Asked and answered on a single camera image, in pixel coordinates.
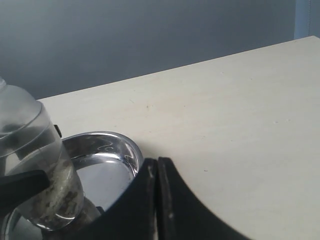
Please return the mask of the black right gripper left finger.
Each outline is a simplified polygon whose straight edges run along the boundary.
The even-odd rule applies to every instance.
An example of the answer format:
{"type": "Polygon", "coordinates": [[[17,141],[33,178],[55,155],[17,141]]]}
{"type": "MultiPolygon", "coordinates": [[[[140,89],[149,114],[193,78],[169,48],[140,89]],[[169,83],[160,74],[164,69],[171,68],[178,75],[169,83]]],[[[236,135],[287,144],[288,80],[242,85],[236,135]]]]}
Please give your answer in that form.
{"type": "Polygon", "coordinates": [[[79,230],[43,232],[44,240],[153,240],[157,161],[146,158],[138,174],[113,203],[79,230]]]}

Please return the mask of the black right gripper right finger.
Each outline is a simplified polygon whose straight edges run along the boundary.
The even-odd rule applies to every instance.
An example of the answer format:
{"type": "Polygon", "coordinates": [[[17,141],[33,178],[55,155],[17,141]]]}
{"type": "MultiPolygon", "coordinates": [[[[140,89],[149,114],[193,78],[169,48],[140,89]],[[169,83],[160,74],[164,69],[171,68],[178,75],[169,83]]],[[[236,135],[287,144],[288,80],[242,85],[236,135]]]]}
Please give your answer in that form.
{"type": "Polygon", "coordinates": [[[190,190],[173,161],[157,160],[157,231],[160,240],[245,240],[190,190]]]}

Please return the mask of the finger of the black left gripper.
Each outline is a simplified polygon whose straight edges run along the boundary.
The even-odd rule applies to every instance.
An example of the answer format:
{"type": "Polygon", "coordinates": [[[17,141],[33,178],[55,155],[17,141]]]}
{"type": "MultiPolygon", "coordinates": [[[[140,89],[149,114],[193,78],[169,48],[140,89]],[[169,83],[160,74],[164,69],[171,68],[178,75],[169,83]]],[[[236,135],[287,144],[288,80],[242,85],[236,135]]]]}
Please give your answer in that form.
{"type": "Polygon", "coordinates": [[[62,133],[61,133],[59,126],[57,124],[55,124],[54,127],[55,127],[55,130],[57,131],[58,135],[61,137],[62,133]]]}
{"type": "Polygon", "coordinates": [[[49,186],[50,180],[43,170],[32,170],[1,177],[0,216],[6,216],[49,186]]]}

